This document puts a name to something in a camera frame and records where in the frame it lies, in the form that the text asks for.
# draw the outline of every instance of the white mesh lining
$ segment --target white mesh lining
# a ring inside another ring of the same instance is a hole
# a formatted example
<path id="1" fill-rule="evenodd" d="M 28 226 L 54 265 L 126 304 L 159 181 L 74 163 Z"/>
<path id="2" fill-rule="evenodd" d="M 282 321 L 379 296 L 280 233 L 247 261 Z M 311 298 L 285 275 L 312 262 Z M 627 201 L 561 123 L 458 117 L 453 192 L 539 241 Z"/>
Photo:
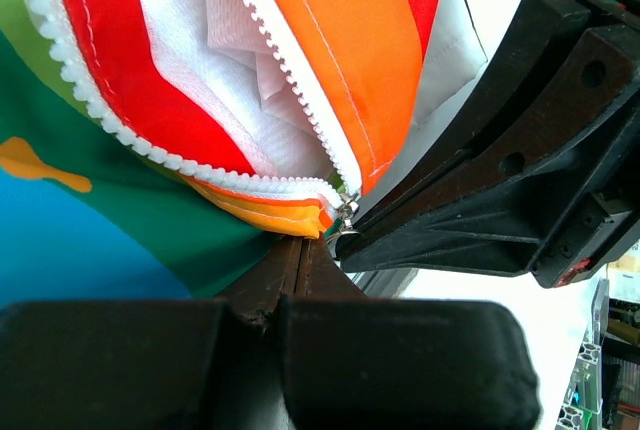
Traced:
<path id="1" fill-rule="evenodd" d="M 272 78 L 276 70 L 281 74 L 279 65 L 266 53 L 242 0 L 140 1 L 160 74 L 227 131 L 257 173 L 323 178 L 331 173 L 297 98 L 286 82 L 278 89 Z M 226 47 L 214 51 L 208 39 Z M 254 69 L 256 51 L 264 98 Z"/>

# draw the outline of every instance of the zipper slider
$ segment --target zipper slider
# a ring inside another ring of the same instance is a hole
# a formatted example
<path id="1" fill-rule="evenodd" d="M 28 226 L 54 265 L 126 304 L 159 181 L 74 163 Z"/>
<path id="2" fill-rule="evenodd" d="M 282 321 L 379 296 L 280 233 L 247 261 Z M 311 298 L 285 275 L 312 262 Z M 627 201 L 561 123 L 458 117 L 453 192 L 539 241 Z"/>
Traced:
<path id="1" fill-rule="evenodd" d="M 340 194 L 340 198 L 342 198 L 342 201 L 344 202 L 338 209 L 338 215 L 340 220 L 342 220 L 342 224 L 340 224 L 340 228 L 337 232 L 327 238 L 327 246 L 329 247 L 329 252 L 334 260 L 336 259 L 335 247 L 338 239 L 343 235 L 357 235 L 360 233 L 353 228 L 353 222 L 351 221 L 360 208 L 356 201 L 358 197 L 359 195 L 352 197 L 344 192 Z"/>

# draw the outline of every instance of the orange spot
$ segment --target orange spot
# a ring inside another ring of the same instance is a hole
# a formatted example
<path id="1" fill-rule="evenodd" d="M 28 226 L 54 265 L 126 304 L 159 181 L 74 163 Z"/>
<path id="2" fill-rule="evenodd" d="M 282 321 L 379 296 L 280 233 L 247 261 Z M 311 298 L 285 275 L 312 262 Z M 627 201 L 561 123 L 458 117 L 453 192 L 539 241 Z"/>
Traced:
<path id="1" fill-rule="evenodd" d="M 9 175 L 25 180 L 50 178 L 66 185 L 76 192 L 89 193 L 91 181 L 81 175 L 63 172 L 47 165 L 38 158 L 29 142 L 22 138 L 11 137 L 0 144 L 0 167 Z"/>

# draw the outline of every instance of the white zipper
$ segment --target white zipper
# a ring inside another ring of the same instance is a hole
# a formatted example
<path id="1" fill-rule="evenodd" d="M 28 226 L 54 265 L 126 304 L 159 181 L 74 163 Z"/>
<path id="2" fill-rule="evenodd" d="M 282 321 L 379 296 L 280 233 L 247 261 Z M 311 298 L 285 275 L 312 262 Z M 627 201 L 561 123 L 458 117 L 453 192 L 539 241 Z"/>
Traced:
<path id="1" fill-rule="evenodd" d="M 320 197 L 334 219 L 352 212 L 362 186 L 360 168 L 320 83 L 274 0 L 244 0 L 244 4 L 251 11 L 260 32 L 265 35 L 267 45 L 274 50 L 274 58 L 280 62 L 281 70 L 298 95 L 309 122 L 341 176 L 346 198 L 320 178 L 239 175 L 236 171 L 227 172 L 222 168 L 183 159 L 137 136 L 122 124 L 102 98 L 79 50 L 62 0 L 31 0 L 28 4 L 31 11 L 44 17 L 38 31 L 43 37 L 54 41 L 49 55 L 63 64 L 60 75 L 66 82 L 74 84 L 74 97 L 86 101 L 89 116 L 100 120 L 103 129 L 114 134 L 123 145 L 131 146 L 140 155 L 170 170 L 238 195 L 275 200 Z"/>

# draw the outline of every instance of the orange fabric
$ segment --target orange fabric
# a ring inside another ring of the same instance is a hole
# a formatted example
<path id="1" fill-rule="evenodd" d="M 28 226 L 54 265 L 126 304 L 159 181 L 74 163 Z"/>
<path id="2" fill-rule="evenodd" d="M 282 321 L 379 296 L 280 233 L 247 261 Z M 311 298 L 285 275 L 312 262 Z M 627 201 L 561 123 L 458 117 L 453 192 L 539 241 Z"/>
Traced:
<path id="1" fill-rule="evenodd" d="M 422 48 L 408 0 L 276 0 L 329 99 L 369 192 L 409 131 Z"/>
<path id="2" fill-rule="evenodd" d="M 185 180 L 207 200 L 262 230 L 319 238 L 333 223 L 316 199 L 267 200 L 240 196 L 193 178 Z"/>

